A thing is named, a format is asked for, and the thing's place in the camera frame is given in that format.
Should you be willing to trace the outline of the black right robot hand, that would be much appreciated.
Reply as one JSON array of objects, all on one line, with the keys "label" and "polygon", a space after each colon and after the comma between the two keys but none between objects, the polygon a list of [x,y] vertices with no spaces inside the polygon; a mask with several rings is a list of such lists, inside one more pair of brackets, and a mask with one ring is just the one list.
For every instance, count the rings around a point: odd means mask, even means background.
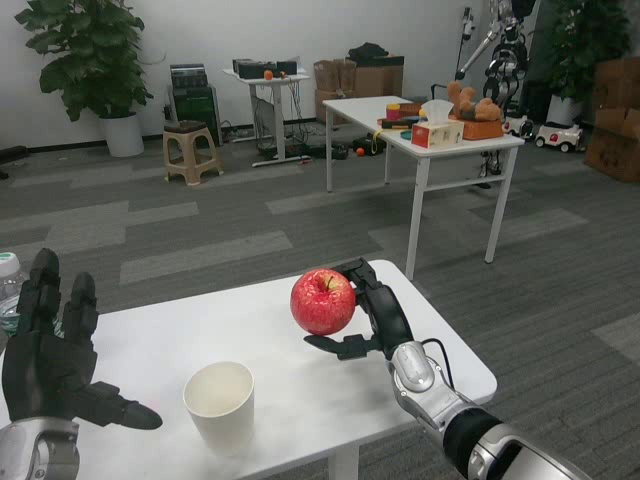
[{"label": "black right robot hand", "polygon": [[350,335],[342,341],[307,335],[304,341],[335,354],[339,360],[364,358],[374,350],[381,351],[386,360],[391,360],[399,345],[414,340],[396,295],[377,278],[375,270],[364,258],[337,265],[333,270],[355,285],[356,304],[368,315],[373,335],[370,339],[361,334]]}]

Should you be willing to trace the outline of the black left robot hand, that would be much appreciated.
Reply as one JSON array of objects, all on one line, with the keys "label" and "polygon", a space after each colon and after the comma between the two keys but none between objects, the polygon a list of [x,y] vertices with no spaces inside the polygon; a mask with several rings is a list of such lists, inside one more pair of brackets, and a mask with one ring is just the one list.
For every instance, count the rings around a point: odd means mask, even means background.
[{"label": "black left robot hand", "polygon": [[98,359],[92,336],[99,313],[91,274],[76,276],[64,306],[60,283],[58,256],[41,249],[22,284],[17,331],[5,350],[2,389],[10,420],[80,418],[101,427],[161,427],[158,413],[125,399],[114,385],[92,381]]}]

